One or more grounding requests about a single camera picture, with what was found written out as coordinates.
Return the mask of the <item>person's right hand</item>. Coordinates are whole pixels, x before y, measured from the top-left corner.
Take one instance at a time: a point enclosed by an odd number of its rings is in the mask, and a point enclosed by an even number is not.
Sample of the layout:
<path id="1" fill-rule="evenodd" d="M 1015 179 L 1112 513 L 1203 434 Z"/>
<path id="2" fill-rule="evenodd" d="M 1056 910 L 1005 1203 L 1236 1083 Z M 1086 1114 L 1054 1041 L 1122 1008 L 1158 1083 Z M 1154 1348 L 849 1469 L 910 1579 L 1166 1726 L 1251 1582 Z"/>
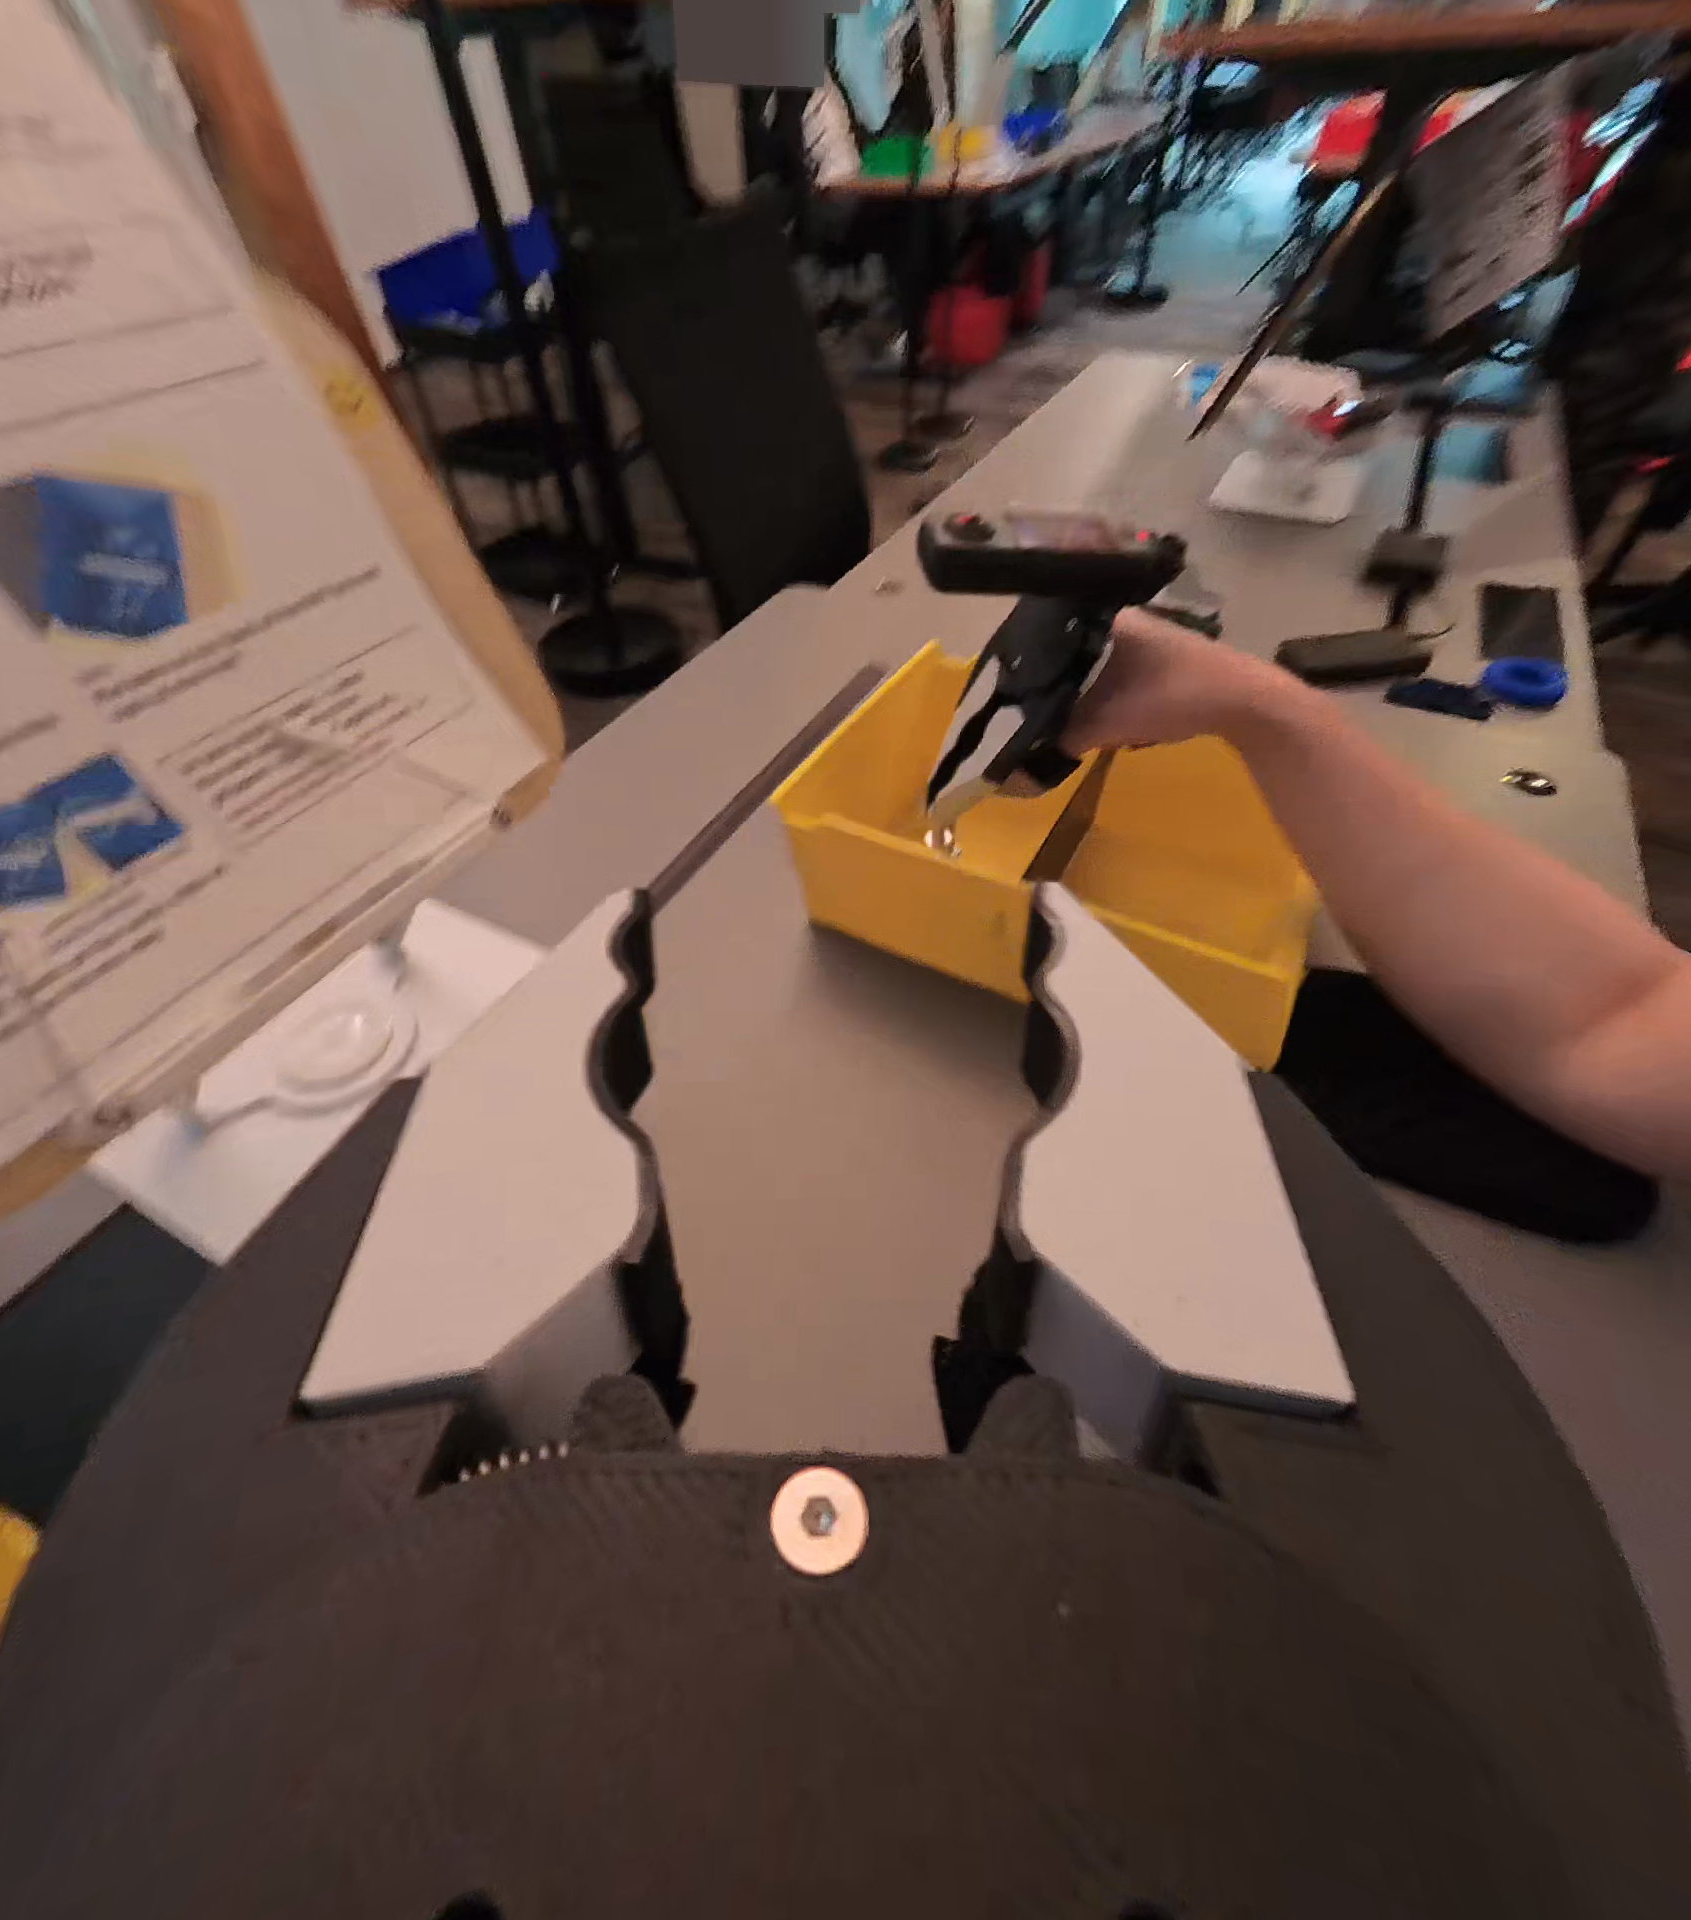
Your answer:
<path id="1" fill-rule="evenodd" d="M 1122 610 L 1091 685 L 1056 737 L 1070 755 L 1182 744 L 1199 737 L 1246 749 L 1305 713 L 1307 690 L 1151 610 Z"/>

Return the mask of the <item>dark desk mat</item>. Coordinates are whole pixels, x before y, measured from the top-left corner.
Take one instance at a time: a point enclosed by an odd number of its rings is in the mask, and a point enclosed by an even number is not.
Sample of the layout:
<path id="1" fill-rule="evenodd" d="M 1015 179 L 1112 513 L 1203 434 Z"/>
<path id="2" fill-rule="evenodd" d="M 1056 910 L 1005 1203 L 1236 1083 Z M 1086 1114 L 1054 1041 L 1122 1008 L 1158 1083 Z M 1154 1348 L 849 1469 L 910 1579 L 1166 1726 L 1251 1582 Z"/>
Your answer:
<path id="1" fill-rule="evenodd" d="M 0 1308 L 0 1502 L 45 1523 L 211 1260 L 131 1206 Z"/>

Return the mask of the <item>wooden standing desk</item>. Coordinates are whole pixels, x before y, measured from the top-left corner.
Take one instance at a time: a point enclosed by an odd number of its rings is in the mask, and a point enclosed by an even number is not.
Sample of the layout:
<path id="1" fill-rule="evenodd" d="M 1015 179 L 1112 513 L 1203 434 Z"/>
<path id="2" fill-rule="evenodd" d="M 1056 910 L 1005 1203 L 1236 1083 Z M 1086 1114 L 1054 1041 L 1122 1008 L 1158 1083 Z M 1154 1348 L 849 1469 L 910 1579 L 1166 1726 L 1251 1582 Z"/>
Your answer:
<path id="1" fill-rule="evenodd" d="M 1299 13 L 1239 27 L 1182 27 L 1160 39 L 1169 60 L 1246 60 L 1259 67 L 1467 58 L 1549 62 L 1645 36 L 1691 43 L 1691 1 L 1493 5 Z"/>

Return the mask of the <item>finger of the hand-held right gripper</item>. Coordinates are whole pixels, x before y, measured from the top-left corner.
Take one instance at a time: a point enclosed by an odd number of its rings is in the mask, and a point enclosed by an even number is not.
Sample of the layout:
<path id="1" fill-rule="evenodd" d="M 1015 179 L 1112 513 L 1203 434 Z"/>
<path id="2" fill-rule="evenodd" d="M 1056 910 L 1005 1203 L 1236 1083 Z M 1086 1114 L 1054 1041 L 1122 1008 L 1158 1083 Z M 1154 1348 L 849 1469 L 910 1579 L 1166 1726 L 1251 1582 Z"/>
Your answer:
<path id="1" fill-rule="evenodd" d="M 1064 744 L 1068 701 L 988 701 L 969 720 L 975 742 L 963 763 L 965 812 L 992 799 L 1039 799 L 1079 772 Z"/>
<path id="2" fill-rule="evenodd" d="M 977 656 L 927 783 L 927 832 L 955 832 L 974 806 L 997 793 L 1004 775 L 995 766 L 1010 755 L 1021 730 L 1021 696 L 1005 687 L 1001 660 Z"/>

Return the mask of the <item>black round base stand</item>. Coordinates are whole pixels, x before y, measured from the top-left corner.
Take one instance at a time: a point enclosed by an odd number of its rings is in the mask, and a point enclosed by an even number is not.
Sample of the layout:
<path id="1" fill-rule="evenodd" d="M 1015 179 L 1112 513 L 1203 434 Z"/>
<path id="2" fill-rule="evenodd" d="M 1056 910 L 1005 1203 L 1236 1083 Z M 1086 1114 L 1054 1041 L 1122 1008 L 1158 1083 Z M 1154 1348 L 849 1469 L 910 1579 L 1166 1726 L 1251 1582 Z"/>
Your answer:
<path id="1" fill-rule="evenodd" d="M 521 359 L 533 396 L 533 419 L 547 449 L 569 545 L 575 547 L 583 571 L 583 592 L 575 610 L 562 611 L 544 632 L 540 660 L 557 691 L 595 700 L 630 697 L 676 672 L 685 662 L 685 644 L 668 617 L 619 610 L 609 596 L 611 571 L 593 539 L 575 453 L 544 368 L 542 344 L 533 336 L 525 280 L 518 273 L 518 257 L 462 68 L 458 29 L 442 1 L 422 1 L 415 10 L 426 31 L 459 166 L 473 196 L 475 223 L 501 288 L 505 319 L 501 333 Z"/>

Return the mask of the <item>black mesh office chair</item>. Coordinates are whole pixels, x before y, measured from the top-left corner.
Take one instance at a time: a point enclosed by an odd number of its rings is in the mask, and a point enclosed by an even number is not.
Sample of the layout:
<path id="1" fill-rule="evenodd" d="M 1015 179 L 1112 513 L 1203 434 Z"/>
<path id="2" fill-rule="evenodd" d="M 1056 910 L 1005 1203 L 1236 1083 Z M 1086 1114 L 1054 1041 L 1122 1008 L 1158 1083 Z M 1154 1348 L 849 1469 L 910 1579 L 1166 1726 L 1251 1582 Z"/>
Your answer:
<path id="1" fill-rule="evenodd" d="M 732 204 L 580 252 L 572 282 L 685 524 L 721 629 L 869 557 L 851 424 L 777 220 Z"/>

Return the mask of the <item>blue storage crate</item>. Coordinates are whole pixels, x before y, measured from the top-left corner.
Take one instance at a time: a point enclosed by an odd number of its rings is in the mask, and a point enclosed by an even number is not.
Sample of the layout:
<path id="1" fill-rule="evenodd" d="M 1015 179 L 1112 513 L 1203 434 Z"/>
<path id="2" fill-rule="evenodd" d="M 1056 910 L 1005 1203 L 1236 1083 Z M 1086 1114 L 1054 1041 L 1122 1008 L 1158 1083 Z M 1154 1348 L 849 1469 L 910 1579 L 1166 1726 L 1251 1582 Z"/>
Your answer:
<path id="1" fill-rule="evenodd" d="M 525 290 L 559 267 L 553 229 L 544 209 L 507 224 L 514 273 Z M 477 331 L 505 322 L 507 292 L 484 229 L 469 227 L 371 269 L 381 307 L 397 327 Z"/>

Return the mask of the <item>black bin divider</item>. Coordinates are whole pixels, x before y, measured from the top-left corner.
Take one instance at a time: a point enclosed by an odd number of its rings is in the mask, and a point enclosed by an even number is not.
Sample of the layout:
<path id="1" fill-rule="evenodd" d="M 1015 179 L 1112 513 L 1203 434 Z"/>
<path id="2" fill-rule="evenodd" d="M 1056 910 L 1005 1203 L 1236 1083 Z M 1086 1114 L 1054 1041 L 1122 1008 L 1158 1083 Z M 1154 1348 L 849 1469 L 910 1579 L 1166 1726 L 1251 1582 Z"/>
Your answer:
<path id="1" fill-rule="evenodd" d="M 1054 815 L 1049 832 L 1025 867 L 1025 884 L 1060 884 L 1064 880 L 1068 867 L 1096 827 L 1098 805 L 1101 802 L 1117 755 L 1119 749 L 1100 749 L 1086 758 L 1083 772 L 1072 783 L 1064 808 Z"/>

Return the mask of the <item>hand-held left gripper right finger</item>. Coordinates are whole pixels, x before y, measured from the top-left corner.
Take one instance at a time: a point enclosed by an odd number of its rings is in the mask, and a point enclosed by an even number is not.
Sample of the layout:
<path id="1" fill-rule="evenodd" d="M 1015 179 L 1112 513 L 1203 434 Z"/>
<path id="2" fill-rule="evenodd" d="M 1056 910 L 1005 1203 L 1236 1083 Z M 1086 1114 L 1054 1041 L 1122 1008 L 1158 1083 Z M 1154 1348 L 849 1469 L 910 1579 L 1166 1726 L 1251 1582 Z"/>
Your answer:
<path id="1" fill-rule="evenodd" d="M 932 1343 L 950 1452 L 1031 1377 L 1098 1454 L 1166 1454 L 1192 1403 L 1349 1419 L 1259 1073 L 1061 884 L 1034 889 L 1022 982 L 1036 1111 L 959 1327 Z"/>

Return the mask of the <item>black textured pad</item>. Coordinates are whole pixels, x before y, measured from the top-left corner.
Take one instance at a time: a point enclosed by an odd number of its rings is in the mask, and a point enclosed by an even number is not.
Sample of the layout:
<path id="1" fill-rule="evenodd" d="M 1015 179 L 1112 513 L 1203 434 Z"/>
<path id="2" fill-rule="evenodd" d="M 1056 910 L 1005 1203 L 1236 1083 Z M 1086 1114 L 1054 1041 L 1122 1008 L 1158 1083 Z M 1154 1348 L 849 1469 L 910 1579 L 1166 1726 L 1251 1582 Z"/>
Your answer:
<path id="1" fill-rule="evenodd" d="M 1481 1086 L 1356 971 L 1305 974 L 1273 1075 L 1381 1183 L 1577 1245 L 1655 1221 L 1653 1179 Z"/>

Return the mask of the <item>person's right forearm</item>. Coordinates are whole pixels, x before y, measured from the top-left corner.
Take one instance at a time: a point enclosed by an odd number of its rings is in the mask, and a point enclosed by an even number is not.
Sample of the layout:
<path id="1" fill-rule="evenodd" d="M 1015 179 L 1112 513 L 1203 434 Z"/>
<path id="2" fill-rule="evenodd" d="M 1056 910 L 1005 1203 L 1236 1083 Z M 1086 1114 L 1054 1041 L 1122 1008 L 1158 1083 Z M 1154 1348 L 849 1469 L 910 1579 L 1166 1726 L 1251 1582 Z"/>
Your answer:
<path id="1" fill-rule="evenodd" d="M 1691 1187 L 1691 953 L 1275 665 L 1223 723 L 1360 966 L 1509 1102 Z"/>

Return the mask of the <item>red tote bag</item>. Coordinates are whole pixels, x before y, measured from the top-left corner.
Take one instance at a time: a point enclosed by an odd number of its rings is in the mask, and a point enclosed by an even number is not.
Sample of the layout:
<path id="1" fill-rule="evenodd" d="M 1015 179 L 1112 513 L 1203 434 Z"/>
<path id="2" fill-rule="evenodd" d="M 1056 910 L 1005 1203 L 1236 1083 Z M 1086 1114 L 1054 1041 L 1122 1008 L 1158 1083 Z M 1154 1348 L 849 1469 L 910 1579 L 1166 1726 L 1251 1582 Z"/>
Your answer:
<path id="1" fill-rule="evenodd" d="M 1019 336 L 1036 331 L 1050 300 L 1052 243 L 1036 237 L 1016 252 L 968 252 L 929 301 L 927 363 L 955 375 L 991 366 Z"/>

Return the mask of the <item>tilted printed sheet board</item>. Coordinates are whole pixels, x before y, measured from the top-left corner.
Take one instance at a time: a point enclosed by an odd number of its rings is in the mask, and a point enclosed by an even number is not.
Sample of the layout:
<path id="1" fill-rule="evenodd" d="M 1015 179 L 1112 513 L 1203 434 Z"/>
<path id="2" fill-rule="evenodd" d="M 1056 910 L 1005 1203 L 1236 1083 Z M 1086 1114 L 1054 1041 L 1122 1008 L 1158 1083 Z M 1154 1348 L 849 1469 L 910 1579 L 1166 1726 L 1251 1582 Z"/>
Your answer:
<path id="1" fill-rule="evenodd" d="M 1374 177 L 1196 402 L 1187 438 L 1208 434 L 1294 331 L 1329 361 L 1365 349 L 1365 307 L 1400 254 L 1420 272 L 1414 344 L 1427 351 L 1541 276 L 1567 207 L 1567 93 L 1559 68 L 1535 68 L 1436 138 L 1434 92 L 1409 93 L 1405 118 L 1374 138 Z"/>

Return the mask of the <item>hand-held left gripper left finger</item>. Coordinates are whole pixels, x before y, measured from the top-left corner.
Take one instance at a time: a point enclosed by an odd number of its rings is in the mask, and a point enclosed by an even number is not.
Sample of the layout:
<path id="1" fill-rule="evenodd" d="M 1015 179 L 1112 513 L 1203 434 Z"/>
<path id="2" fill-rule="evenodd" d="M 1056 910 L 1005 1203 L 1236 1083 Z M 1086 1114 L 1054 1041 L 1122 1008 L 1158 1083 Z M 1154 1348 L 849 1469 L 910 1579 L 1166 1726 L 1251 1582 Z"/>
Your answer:
<path id="1" fill-rule="evenodd" d="M 644 1008 L 655 900 L 601 898 L 426 1068 L 298 1403 L 453 1403 L 473 1447 L 561 1442 L 628 1374 L 680 1427 L 688 1313 L 657 1151 Z"/>

